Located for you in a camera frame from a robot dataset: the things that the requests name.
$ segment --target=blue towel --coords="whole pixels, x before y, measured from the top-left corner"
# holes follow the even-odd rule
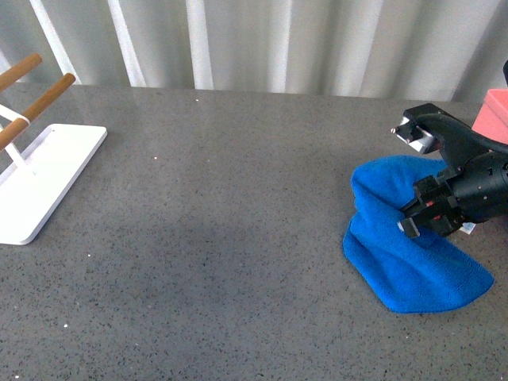
[[[391,156],[352,175],[357,213],[344,238],[344,254],[381,301],[402,314],[455,310],[488,291],[492,275],[446,238],[426,229],[410,239],[397,222],[413,199],[413,183],[436,175],[442,160]]]

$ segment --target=white stand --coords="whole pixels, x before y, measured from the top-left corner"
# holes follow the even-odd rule
[[[0,105],[0,115],[21,115]],[[50,125],[0,175],[0,244],[28,244],[106,138],[104,127]]]

